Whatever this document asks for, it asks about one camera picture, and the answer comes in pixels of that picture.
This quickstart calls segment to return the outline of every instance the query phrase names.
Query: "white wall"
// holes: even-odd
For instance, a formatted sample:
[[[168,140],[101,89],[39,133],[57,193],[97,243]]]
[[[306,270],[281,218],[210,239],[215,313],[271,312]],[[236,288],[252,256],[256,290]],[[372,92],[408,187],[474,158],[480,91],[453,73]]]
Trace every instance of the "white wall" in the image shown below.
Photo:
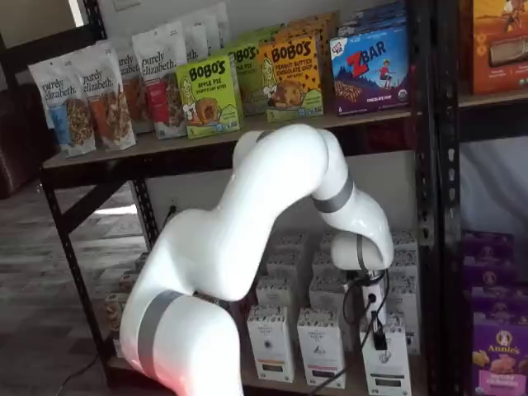
[[[415,226],[413,152],[363,155],[349,157],[347,161],[356,185],[379,202],[392,227],[410,229]],[[147,186],[158,224],[163,224],[171,202],[175,203],[178,210],[215,207],[230,175],[231,171],[220,171],[148,180]],[[279,217],[276,226],[308,229],[325,227],[310,199],[303,199],[291,206]]]
[[[152,29],[180,15],[216,4],[219,0],[143,0],[138,6],[117,12],[112,0],[100,0],[100,9],[109,37],[132,35]],[[350,10],[388,0],[226,0],[231,32],[257,29],[318,12]]]

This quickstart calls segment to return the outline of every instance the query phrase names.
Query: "product packaging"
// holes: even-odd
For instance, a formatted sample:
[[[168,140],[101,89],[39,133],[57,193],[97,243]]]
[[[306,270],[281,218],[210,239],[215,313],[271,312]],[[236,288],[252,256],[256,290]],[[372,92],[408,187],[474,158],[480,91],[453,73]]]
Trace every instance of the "product packaging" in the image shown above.
[[[319,33],[312,32],[259,47],[262,91],[267,97],[267,120],[285,121],[321,116]]]
[[[345,367],[337,314],[324,309],[301,309],[297,322],[304,373],[308,385],[319,385]],[[344,389],[347,373],[327,386]]]
[[[138,258],[136,258],[134,262],[134,266],[137,272],[141,272],[141,270],[143,270],[143,267],[145,266],[145,263],[147,262],[148,258],[149,258],[149,252],[143,252],[141,253],[141,255],[139,255]]]
[[[288,309],[255,305],[247,318],[247,330],[261,380],[293,382],[295,362],[291,348]]]
[[[71,54],[32,64],[29,70],[49,109],[61,151],[67,157],[96,149],[92,115]]]
[[[139,278],[139,272],[136,270],[126,271],[119,279],[119,290],[124,293],[130,293]]]
[[[174,73],[187,61],[182,23],[174,21],[135,35],[132,42],[158,139],[185,136],[185,117]]]
[[[176,74],[189,138],[240,129],[243,109],[233,56],[211,56],[180,66]]]
[[[260,276],[257,282],[257,301],[259,305],[283,305],[288,307],[288,324],[291,339],[298,344],[297,326],[299,301],[289,278],[284,276]]]
[[[333,265],[332,258],[328,253],[316,252],[312,260],[313,278],[334,278],[344,276],[344,271]]]
[[[354,341],[357,337],[357,328],[354,329],[346,320],[343,313],[343,303],[348,290],[345,277],[316,278],[312,279],[309,287],[310,305],[314,309],[326,309],[337,315],[337,322],[342,332],[342,344],[345,351],[353,351]],[[354,321],[354,301],[349,294],[346,299],[346,319]]]
[[[523,314],[474,314],[471,394],[526,394],[527,326]]]
[[[367,328],[368,323],[364,320],[361,324],[360,340],[365,337]],[[403,318],[397,313],[389,312],[384,334],[387,338],[387,350],[376,350],[372,337],[362,350],[369,394],[412,396]]]
[[[147,90],[132,47],[132,39],[114,38],[111,39],[111,43],[114,45],[119,60],[132,129],[136,134],[152,132],[154,124],[149,114]]]
[[[262,91],[261,67],[258,62],[259,38],[241,40],[229,44],[219,54],[231,54],[237,66],[240,97],[244,115],[252,116],[266,112],[267,97]]]
[[[473,92],[528,82],[528,18],[522,0],[473,0]]]
[[[110,41],[72,54],[72,66],[87,94],[106,150],[124,150],[135,144],[116,51]]]
[[[464,257],[481,262],[513,262],[514,239],[510,233],[485,233],[465,230],[460,248]]]
[[[405,25],[330,41],[337,114],[365,113],[409,103]]]
[[[202,60],[209,55],[207,46],[207,30],[202,23],[191,23],[183,25],[183,35],[185,36],[185,48],[187,51],[187,61],[195,62]]]
[[[390,279],[390,291],[387,296],[387,308],[403,316],[405,335],[407,337],[408,353],[420,355],[420,312],[418,309],[418,295],[416,278],[394,282]]]

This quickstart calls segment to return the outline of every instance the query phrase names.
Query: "snack box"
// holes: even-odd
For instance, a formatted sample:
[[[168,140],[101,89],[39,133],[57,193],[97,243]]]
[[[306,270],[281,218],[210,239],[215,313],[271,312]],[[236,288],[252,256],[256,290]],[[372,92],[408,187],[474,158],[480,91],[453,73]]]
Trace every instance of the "snack box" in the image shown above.
[[[261,380],[293,382],[295,361],[291,348],[288,309],[283,306],[254,305],[247,318],[247,330]]]
[[[474,313],[472,362],[472,395],[526,394],[528,316]]]
[[[257,57],[261,38],[262,35],[240,40],[217,53],[234,57],[243,113],[246,116],[265,113],[267,107],[267,96],[262,90],[261,66]]]
[[[331,40],[330,49],[338,115],[409,103],[406,26],[337,37]]]
[[[323,94],[318,60],[319,33],[261,43],[262,90],[270,122],[321,116]]]
[[[514,239],[510,233],[465,230],[460,248],[464,257],[474,257],[478,261],[513,262],[514,258]]]
[[[243,107],[233,56],[216,55],[183,64],[176,75],[189,138],[240,129]]]
[[[528,82],[528,14],[521,0],[473,1],[473,92]]]
[[[297,322],[308,385],[319,385],[342,371],[345,366],[337,313],[324,309],[302,309]],[[327,386],[344,389],[347,374]]]

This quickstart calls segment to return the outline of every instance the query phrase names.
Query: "black cable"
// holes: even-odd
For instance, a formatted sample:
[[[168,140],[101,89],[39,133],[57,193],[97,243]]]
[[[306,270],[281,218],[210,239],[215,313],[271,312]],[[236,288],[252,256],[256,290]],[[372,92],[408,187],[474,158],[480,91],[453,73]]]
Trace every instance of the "black cable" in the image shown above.
[[[95,355],[95,357],[90,361],[90,363],[88,363],[87,365],[85,365],[81,370],[79,371],[76,371],[74,372],[73,374],[70,374],[68,376],[68,378],[66,378],[64,380],[64,382],[60,385],[60,388],[59,390],[57,391],[57,393],[55,394],[55,396],[59,396],[60,393],[63,391],[63,388],[64,386],[66,386],[66,384],[72,379],[72,378],[75,378],[81,374],[84,374],[86,371],[88,371],[93,365],[96,364],[97,362],[97,358],[99,357],[99,355]]]
[[[381,324],[381,321],[380,321],[380,318],[378,318],[378,315],[380,314],[381,309],[385,305],[385,301],[387,300],[387,295],[389,295],[389,272],[387,270],[385,270],[384,276],[387,278],[387,285],[385,285],[385,295],[383,296],[383,299],[381,300],[381,304],[379,305],[378,309],[376,309],[374,317],[369,322],[369,327],[366,329],[366,334],[363,337],[363,339],[361,340],[360,351],[363,351],[363,347],[366,344],[366,340],[369,338],[369,335],[372,332],[374,321],[377,320],[378,324]],[[372,302],[369,301],[369,303],[367,304],[367,306],[365,308],[365,311],[363,311],[362,315],[358,318],[358,321],[360,321],[367,314],[368,308],[370,307],[371,304],[372,304]],[[314,396],[319,390],[321,390],[322,388],[326,387],[328,384],[330,384],[331,382],[337,380],[339,377],[341,377],[343,374],[345,374],[348,369],[349,369],[349,366],[345,365],[345,367],[343,367],[343,369],[341,371],[337,372],[332,378],[327,379],[326,381],[324,381],[323,383],[321,383],[320,385],[315,387],[315,389],[312,390],[308,394],[308,396]]]

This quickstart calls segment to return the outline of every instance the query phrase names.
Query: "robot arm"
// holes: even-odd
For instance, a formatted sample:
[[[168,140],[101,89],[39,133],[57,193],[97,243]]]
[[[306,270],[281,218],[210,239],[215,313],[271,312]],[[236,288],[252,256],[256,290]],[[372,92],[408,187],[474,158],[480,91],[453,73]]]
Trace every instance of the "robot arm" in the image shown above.
[[[337,266],[383,270],[390,265],[392,241],[383,210],[354,187],[332,134],[306,125],[247,133],[235,149],[233,175],[219,204],[211,211],[181,212],[160,234],[121,321],[127,361],[179,396],[206,396],[218,389],[242,395],[234,321],[192,295],[243,298],[276,218],[308,195],[328,224],[360,235],[342,243],[348,252],[357,251],[352,260],[334,254],[342,250],[339,243],[332,246]]]

